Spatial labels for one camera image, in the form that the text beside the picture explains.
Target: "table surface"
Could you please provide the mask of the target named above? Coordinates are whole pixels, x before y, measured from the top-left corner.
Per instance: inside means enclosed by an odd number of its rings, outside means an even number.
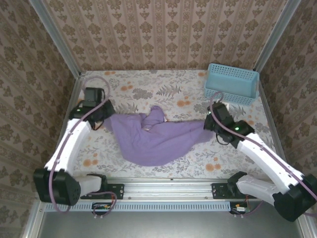
[[[110,100],[117,113],[149,113],[151,106],[157,105],[168,121],[206,118],[206,70],[88,71],[84,79],[96,75],[110,83]],[[86,86],[106,90],[100,79],[89,80]],[[229,112],[235,120],[247,121],[274,150],[260,97],[248,107],[230,104]],[[227,179],[237,171],[245,171],[259,179],[267,178],[250,158],[231,145],[218,144],[215,138],[195,145],[185,156],[164,166],[138,166],[123,159],[114,135],[104,127],[91,131],[74,170],[76,175],[93,172],[110,177],[198,179]]]

